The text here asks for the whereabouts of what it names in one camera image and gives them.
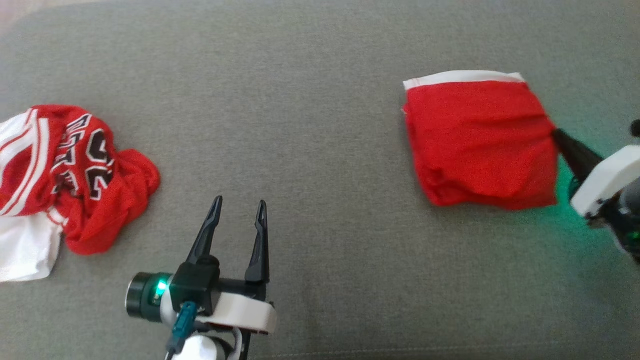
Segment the red jersey with white sleeves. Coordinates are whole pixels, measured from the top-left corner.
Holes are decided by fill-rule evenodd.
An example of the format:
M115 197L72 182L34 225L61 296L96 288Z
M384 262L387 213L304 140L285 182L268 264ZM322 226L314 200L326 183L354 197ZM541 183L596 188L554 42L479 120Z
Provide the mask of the red jersey with white sleeves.
M50 275L61 243L108 251L146 210L160 173L117 150L105 121L77 105L41 104L0 123L0 283Z

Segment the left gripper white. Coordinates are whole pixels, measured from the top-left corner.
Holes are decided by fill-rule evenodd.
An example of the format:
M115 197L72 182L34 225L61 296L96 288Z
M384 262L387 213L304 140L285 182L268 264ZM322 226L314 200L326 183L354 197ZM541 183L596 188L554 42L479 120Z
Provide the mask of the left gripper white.
M190 248L186 262L196 264L211 255L215 229L219 223L223 197L215 197L198 235ZM266 202L260 200L254 220L256 237L244 280L220 280L220 295L210 316L196 317L202 324L238 328L253 333L270 334L277 325L274 305L266 301L266 284L270 282L268 215Z

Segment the red shorts with white waistband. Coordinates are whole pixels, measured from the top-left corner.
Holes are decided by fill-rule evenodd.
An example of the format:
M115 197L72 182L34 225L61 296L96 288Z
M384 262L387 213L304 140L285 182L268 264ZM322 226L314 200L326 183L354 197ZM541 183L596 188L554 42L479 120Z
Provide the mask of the red shorts with white waistband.
M521 73L450 70L402 85L414 172L430 203L557 203L556 127Z

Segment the grey fabric sofa seat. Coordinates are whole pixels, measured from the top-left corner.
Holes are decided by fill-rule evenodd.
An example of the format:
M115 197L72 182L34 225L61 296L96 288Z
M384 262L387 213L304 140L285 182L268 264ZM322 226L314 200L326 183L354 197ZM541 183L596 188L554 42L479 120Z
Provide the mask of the grey fabric sofa seat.
M0 360L163 360L140 271L212 252L245 273L267 203L274 333L253 360L640 360L640 266L567 203L432 205L402 82L518 72L602 155L640 118L640 0L138 0L54 7L0 37L0 117L73 104L161 185L106 253L0 284Z

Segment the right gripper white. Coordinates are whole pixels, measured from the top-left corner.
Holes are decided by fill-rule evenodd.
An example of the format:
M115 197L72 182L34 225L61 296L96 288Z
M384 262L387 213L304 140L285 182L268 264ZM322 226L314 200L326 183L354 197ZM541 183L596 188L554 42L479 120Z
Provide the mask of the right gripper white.
M627 145L603 158L563 129L551 133L573 177L582 183L570 200L583 218L598 214L604 203L640 178L640 145Z

